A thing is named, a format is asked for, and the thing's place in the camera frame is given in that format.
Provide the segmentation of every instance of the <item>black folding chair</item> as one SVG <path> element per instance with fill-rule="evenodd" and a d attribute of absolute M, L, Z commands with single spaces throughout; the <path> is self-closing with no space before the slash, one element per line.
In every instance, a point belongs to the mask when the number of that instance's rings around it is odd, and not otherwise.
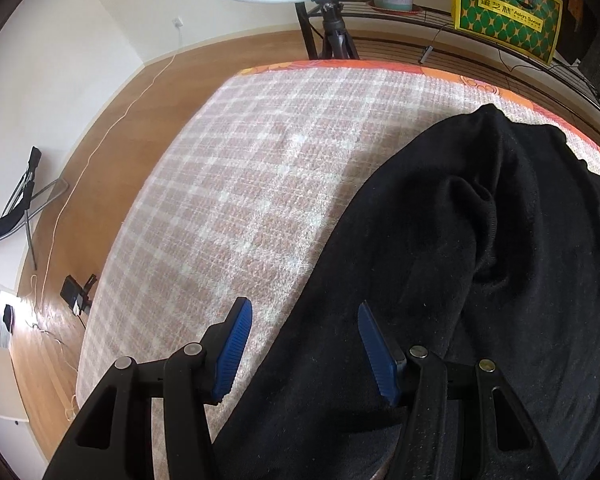
<path fill-rule="evenodd" d="M 35 146 L 31 149 L 31 155 L 29 156 L 29 165 L 27 171 L 22 175 L 16 189 L 13 190 L 7 205 L 4 207 L 2 215 L 0 216 L 0 240 L 10 237 L 21 228 L 25 228 L 27 232 L 27 242 L 29 244 L 29 251 L 31 251 L 31 257 L 33 259 L 33 267 L 35 270 L 38 269 L 36 263 L 36 255 L 33 252 L 33 244 L 31 241 L 31 225 L 30 221 L 35 218 L 47 205 L 58 198 L 64 193 L 69 184 L 62 178 L 56 178 L 53 182 L 43 187 L 36 194 L 33 193 L 36 178 L 36 168 L 40 163 L 42 153 Z M 36 208 L 33 212 L 30 211 L 31 202 L 36 197 L 43 194 L 47 189 L 54 187 L 56 184 L 61 183 L 59 189 L 54 190 L 52 194 L 46 199 L 45 203 Z"/>

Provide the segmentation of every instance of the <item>metal screw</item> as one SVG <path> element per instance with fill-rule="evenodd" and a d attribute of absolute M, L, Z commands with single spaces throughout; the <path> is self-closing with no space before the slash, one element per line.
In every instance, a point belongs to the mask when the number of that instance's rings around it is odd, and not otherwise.
<path fill-rule="evenodd" d="M 129 368 L 131 366 L 131 357 L 126 355 L 119 357 L 116 359 L 114 365 L 118 370 L 124 370 L 125 368 Z"/>
<path fill-rule="evenodd" d="M 198 355 L 200 352 L 202 352 L 202 345 L 200 343 L 189 343 L 184 347 L 186 355 Z"/>
<path fill-rule="evenodd" d="M 494 372 L 496 369 L 496 363 L 494 363 L 491 359 L 480 359 L 478 363 L 480 370 L 485 372 Z"/>
<path fill-rule="evenodd" d="M 422 359 L 423 357 L 429 355 L 429 350 L 424 348 L 424 346 L 416 345 L 409 348 L 409 353 L 414 357 Z"/>

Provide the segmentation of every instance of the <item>black fabric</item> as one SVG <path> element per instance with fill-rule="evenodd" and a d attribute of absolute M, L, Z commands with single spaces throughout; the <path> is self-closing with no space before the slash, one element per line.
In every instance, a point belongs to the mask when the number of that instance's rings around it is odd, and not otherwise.
<path fill-rule="evenodd" d="M 392 452 L 404 414 L 378 394 L 363 300 L 404 348 L 493 359 L 562 478 L 599 462 L 600 177 L 560 130 L 487 105 L 371 176 L 216 438 L 223 478 L 367 480 Z"/>
<path fill-rule="evenodd" d="M 27 182 L 22 193 L 22 198 L 20 199 L 16 207 L 14 207 L 10 213 L 7 213 L 5 216 L 0 218 L 0 236 L 7 234 L 14 227 L 16 227 L 16 225 L 18 225 L 18 222 L 20 222 L 20 220 L 22 220 L 24 212 L 27 209 L 29 209 L 31 205 L 33 186 L 33 180 Z"/>
<path fill-rule="evenodd" d="M 11 329 L 13 328 L 13 307 L 9 304 L 4 306 L 4 314 L 2 314 L 2 322 L 7 327 L 9 333 L 11 333 Z"/>
<path fill-rule="evenodd" d="M 29 155 L 29 167 L 27 168 L 27 172 L 32 175 L 32 179 L 36 176 L 36 169 L 38 168 L 38 164 L 40 164 L 41 158 L 42 152 L 33 146 Z"/>

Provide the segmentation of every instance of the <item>wooden floor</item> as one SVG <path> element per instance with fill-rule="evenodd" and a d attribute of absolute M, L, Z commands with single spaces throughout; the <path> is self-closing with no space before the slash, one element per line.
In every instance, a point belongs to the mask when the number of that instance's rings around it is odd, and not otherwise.
<path fill-rule="evenodd" d="M 358 50 L 364 59 L 411 60 L 409 56 L 417 54 L 364 41 L 358 43 Z M 71 274 L 83 283 L 92 272 L 100 275 L 120 225 L 145 179 L 184 124 L 226 79 L 243 68 L 298 59 L 306 59 L 306 52 L 300 33 L 295 31 L 225 41 L 176 56 L 91 159 L 59 219 L 44 295 L 42 282 L 49 247 L 64 202 L 56 201 L 42 213 L 34 234 L 40 268 L 37 279 L 33 278 L 33 288 L 38 322 L 50 333 L 31 328 L 29 309 L 23 308 L 24 312 L 16 313 L 11 355 L 31 427 L 48 458 L 69 425 L 76 381 L 74 368 L 78 366 L 84 334 L 80 320 L 59 297 L 64 277 Z M 470 63 L 462 65 L 440 56 L 432 60 L 433 66 L 440 65 L 437 68 L 478 77 L 472 73 L 475 67 Z M 98 118 L 63 171 L 62 176 L 72 187 L 106 130 L 168 61 L 142 70 Z M 483 70 L 479 78 L 498 84 L 496 76 L 502 77 Z M 573 117 L 561 113 L 559 106 L 552 111 L 573 122 Z M 18 294 L 21 298 L 29 295 L 31 307 L 35 303 L 32 276 L 28 262 Z"/>

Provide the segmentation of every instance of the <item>mattress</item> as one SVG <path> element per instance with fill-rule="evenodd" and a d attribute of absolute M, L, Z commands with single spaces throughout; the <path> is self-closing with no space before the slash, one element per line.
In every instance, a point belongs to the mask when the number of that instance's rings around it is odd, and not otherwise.
<path fill-rule="evenodd" d="M 559 127 L 600 174 L 600 148 L 563 119 L 440 70 L 320 60 L 229 79 L 164 153 L 122 224 L 82 345 L 78 404 L 117 357 L 168 357 L 246 296 L 253 327 L 234 388 L 206 407 L 214 438 L 363 182 L 432 124 L 486 103 L 513 121 Z M 152 425 L 156 478 L 167 478 L 159 400 Z"/>

